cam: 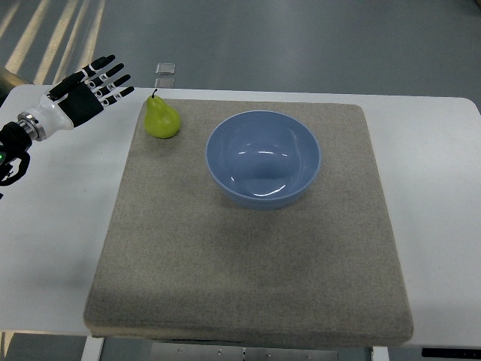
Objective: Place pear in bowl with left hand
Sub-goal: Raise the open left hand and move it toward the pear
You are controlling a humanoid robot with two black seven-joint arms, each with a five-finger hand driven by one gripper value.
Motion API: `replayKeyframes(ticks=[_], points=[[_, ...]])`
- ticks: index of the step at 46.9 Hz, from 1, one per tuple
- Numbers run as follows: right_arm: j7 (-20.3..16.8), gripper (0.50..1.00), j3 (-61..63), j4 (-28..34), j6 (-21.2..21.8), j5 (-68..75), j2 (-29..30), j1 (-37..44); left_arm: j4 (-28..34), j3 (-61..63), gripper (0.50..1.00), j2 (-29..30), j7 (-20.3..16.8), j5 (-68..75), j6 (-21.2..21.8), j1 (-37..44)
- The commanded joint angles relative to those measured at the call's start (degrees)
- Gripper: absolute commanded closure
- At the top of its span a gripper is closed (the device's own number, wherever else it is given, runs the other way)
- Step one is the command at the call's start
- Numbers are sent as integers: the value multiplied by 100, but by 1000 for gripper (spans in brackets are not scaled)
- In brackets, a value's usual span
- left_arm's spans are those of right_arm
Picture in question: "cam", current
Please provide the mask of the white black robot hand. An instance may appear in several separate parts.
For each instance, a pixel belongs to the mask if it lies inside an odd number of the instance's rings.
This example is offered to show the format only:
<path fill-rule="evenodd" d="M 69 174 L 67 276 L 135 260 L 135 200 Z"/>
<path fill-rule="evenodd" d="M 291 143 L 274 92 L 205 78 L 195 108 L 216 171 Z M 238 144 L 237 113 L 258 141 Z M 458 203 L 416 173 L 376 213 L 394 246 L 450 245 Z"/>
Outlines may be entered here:
<path fill-rule="evenodd" d="M 122 63 L 111 65 L 114 55 L 102 56 L 70 74 L 39 103 L 22 112 L 17 123 L 33 141 L 44 141 L 60 130 L 72 130 L 124 99 L 135 88 L 125 87 L 129 74 L 119 76 Z"/>

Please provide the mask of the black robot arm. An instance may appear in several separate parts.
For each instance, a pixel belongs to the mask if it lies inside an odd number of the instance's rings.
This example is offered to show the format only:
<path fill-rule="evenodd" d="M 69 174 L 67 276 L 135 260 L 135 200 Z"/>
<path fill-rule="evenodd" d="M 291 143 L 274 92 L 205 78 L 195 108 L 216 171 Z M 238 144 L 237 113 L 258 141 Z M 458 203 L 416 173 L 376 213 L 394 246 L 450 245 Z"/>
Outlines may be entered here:
<path fill-rule="evenodd" d="M 1 129 L 1 186 L 16 183 L 27 172 L 30 155 L 28 149 L 32 140 L 19 124 L 9 122 Z"/>

